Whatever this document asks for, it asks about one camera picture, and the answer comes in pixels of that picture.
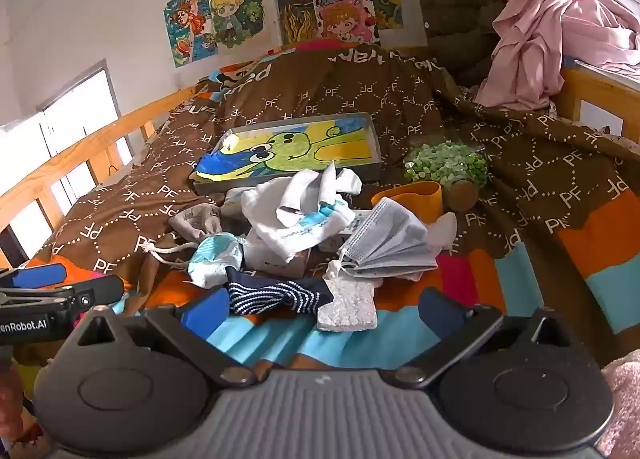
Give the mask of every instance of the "fluffy pink fabric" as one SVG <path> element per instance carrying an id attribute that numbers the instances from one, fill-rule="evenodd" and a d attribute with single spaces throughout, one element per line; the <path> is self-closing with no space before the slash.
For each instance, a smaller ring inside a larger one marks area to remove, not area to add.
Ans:
<path id="1" fill-rule="evenodd" d="M 527 110 L 560 91 L 562 56 L 640 78 L 640 19 L 618 0 L 508 0 L 476 102 Z"/>
<path id="2" fill-rule="evenodd" d="M 610 459 L 640 457 L 640 350 L 607 365 L 603 370 L 616 398 L 613 419 L 598 442 Z"/>

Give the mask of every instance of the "bed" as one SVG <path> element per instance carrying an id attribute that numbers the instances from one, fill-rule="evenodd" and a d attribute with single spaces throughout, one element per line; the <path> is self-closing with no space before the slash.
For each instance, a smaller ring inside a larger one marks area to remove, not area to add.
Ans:
<path id="1" fill-rule="evenodd" d="M 564 106 L 571 100 L 557 97 L 560 115 L 571 117 Z M 135 129 L 149 139 L 151 120 L 167 112 L 139 165 L 62 215 L 49 191 L 55 180 L 88 162 L 104 182 L 110 165 L 122 166 L 115 140 Z M 529 315 L 543 303 L 558 309 L 603 365 L 640 346 L 640 156 L 545 110 L 478 106 L 420 49 L 402 54 L 315 42 L 223 68 L 123 116 L 27 176 L 0 197 L 0 228 L 36 200 L 54 233 L 29 265 L 61 262 L 68 282 L 116 273 L 126 283 L 129 314 L 182 305 L 203 290 L 150 258 L 142 245 L 175 244 L 169 216 L 222 201 L 193 191 L 189 175 L 199 157 L 232 126 L 340 112 L 371 114 L 385 165 L 383 181 L 364 185 L 354 198 L 357 208 L 370 208 L 373 194 L 404 182 L 401 160 L 414 136 L 443 126 L 485 146 L 492 182 L 473 210 L 458 214 L 454 249 L 438 257 L 437 270 L 416 283 L 387 280 L 377 290 L 376 330 L 325 333 L 311 317 L 275 311 L 230 317 L 210 344 L 258 372 L 274 364 L 393 369 L 437 343 L 418 314 L 421 291 L 437 287 L 467 305 L 490 303 L 511 315 Z M 308 272 L 321 271 L 330 257 L 315 255 Z M 16 357 L 42 365 L 54 353 L 55 346 L 31 345 Z"/>

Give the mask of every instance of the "white wall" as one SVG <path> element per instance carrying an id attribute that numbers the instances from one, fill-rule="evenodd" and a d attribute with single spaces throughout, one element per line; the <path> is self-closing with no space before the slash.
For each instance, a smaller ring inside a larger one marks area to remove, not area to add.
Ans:
<path id="1" fill-rule="evenodd" d="M 2 100 L 11 103 L 1 104 L 0 126 L 33 115 L 37 107 L 103 58 L 120 111 L 128 113 L 195 83 L 216 67 L 250 60 L 279 45 L 279 38 L 274 38 L 269 46 L 253 46 L 249 51 L 241 46 L 231 55 L 175 68 L 164 25 L 167 1 L 6 0 L 8 41 L 2 42 L 0 36 L 0 93 Z M 414 0 L 414 6 L 408 1 L 403 2 L 405 15 L 413 27 L 407 28 L 407 38 L 387 39 L 392 44 L 425 43 L 418 1 Z M 267 18 L 271 15 L 275 20 L 275 0 L 264 0 L 264 4 Z M 2 86 L 9 88 L 6 98 Z"/>

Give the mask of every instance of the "hand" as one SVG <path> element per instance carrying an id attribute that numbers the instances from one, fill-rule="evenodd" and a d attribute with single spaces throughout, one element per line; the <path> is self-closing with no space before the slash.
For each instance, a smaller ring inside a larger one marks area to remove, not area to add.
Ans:
<path id="1" fill-rule="evenodd" d="M 18 366 L 0 375 L 0 437 L 17 439 L 22 434 L 22 396 L 24 389 Z"/>

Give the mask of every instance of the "screw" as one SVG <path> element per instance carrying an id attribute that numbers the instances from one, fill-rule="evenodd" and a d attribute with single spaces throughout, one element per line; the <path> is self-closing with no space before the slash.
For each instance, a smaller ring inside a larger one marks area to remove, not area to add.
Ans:
<path id="1" fill-rule="evenodd" d="M 244 367 L 227 367 L 220 378 L 237 385 L 250 385 L 254 382 L 254 373 Z"/>
<path id="2" fill-rule="evenodd" d="M 426 375 L 418 367 L 400 367 L 396 371 L 396 379 L 402 383 L 420 383 L 424 381 Z"/>

